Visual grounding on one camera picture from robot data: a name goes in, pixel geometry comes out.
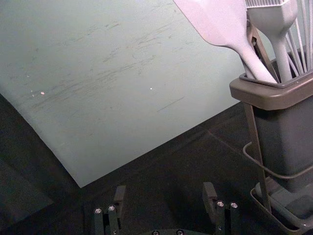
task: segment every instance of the kitchen utensil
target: kitchen utensil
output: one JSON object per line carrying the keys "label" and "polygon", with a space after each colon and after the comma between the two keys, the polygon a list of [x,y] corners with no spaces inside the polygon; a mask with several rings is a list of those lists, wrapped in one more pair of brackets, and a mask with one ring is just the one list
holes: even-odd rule
{"label": "kitchen utensil", "polygon": [[297,30],[297,35],[298,35],[298,41],[299,41],[299,46],[300,46],[300,53],[301,53],[303,71],[307,72],[308,71],[307,70],[307,63],[305,61],[305,56],[304,56],[304,51],[303,51],[303,45],[302,45],[302,39],[301,39],[301,34],[300,34],[298,18],[295,18],[294,22],[295,22],[295,28]]}
{"label": "kitchen utensil", "polygon": [[294,38],[290,29],[288,30],[288,34],[286,35],[286,37],[287,37],[287,40],[288,39],[290,40],[290,44],[289,43],[288,44],[289,44],[289,47],[291,46],[290,50],[293,50],[294,52],[294,56],[295,56],[294,60],[297,64],[299,74],[303,74],[303,67],[302,67],[300,57],[299,57],[298,49],[297,49],[297,46],[295,45],[295,41],[294,41]]}
{"label": "kitchen utensil", "polygon": [[272,43],[281,81],[291,80],[285,36],[297,17],[296,0],[246,0],[246,3],[251,22]]}
{"label": "kitchen utensil", "polygon": [[305,49],[306,49],[306,57],[307,57],[307,69],[308,71],[312,69],[311,60],[310,60],[310,36],[309,36],[309,27],[307,22],[307,12],[305,9],[305,2],[301,0],[301,9],[302,9],[302,18],[303,18],[303,27],[304,27],[304,36],[305,36]]}
{"label": "kitchen utensil", "polygon": [[270,62],[269,58],[268,58],[268,54],[266,53],[266,50],[263,46],[262,40],[260,38],[260,35],[258,33],[258,30],[256,29],[256,27],[251,23],[250,18],[249,18],[249,14],[247,13],[247,20],[248,20],[248,24],[247,24],[247,39],[248,42],[250,43],[250,46],[253,48],[253,50],[255,51],[256,55],[260,58],[260,60],[262,61],[263,65],[268,69],[269,73],[273,76],[273,78],[279,82],[278,78],[277,78],[277,74],[275,69],[273,68],[272,63]]}
{"label": "kitchen utensil", "polygon": [[244,0],[174,0],[196,31],[208,43],[236,51],[258,80],[277,83],[246,38]]}

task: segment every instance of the scratch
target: scratch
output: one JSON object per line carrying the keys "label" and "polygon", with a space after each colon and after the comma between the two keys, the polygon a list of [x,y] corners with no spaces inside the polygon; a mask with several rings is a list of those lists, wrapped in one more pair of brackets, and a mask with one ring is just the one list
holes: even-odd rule
{"label": "scratch", "polygon": [[108,29],[114,28],[114,27],[119,26],[119,25],[120,25],[120,23],[117,23],[117,24],[115,24],[115,25],[112,25],[112,26],[109,27]]}
{"label": "scratch", "polygon": [[160,111],[163,110],[163,109],[166,109],[167,107],[171,106],[172,104],[175,104],[176,102],[178,102],[178,101],[180,101],[180,100],[182,100],[182,99],[184,99],[184,98],[185,98],[185,97],[183,96],[182,98],[180,98],[180,99],[178,99],[178,100],[175,100],[174,102],[170,103],[169,105],[166,105],[165,107],[159,109],[159,110],[157,111],[157,113],[160,112]]}

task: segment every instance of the gray utensil holder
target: gray utensil holder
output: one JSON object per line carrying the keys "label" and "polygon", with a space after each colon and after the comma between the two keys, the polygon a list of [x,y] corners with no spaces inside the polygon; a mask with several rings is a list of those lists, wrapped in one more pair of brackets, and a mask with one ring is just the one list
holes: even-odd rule
{"label": "gray utensil holder", "polygon": [[[230,91],[253,107],[265,167],[290,176],[313,165],[313,72],[280,84],[241,76],[230,83]],[[291,179],[271,177],[296,192],[313,183],[313,170]]]}

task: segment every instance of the black surface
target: black surface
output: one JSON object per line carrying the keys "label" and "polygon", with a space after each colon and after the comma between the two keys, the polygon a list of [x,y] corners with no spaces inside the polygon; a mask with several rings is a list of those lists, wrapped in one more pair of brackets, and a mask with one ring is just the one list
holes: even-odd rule
{"label": "black surface", "polygon": [[57,201],[79,187],[18,111],[0,95],[0,158]]}
{"label": "black surface", "polygon": [[202,183],[212,182],[225,202],[242,212],[242,234],[282,234],[252,202],[256,169],[242,147],[249,136],[241,103],[6,230],[4,234],[92,234],[93,210],[112,203],[126,185],[122,235],[183,228],[214,232],[202,202]]}

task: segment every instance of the utensil holder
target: utensil holder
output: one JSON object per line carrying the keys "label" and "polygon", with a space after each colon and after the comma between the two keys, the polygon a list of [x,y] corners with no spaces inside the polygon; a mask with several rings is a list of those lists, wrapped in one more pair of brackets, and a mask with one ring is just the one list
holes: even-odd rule
{"label": "utensil holder", "polygon": [[[287,234],[303,234],[305,225],[288,228],[272,214],[265,172],[290,192],[313,183],[313,72],[280,84],[242,75],[230,83],[230,92],[244,103],[252,140],[244,154],[258,165],[263,204],[255,189],[252,198]],[[249,145],[254,158],[246,152]]]}

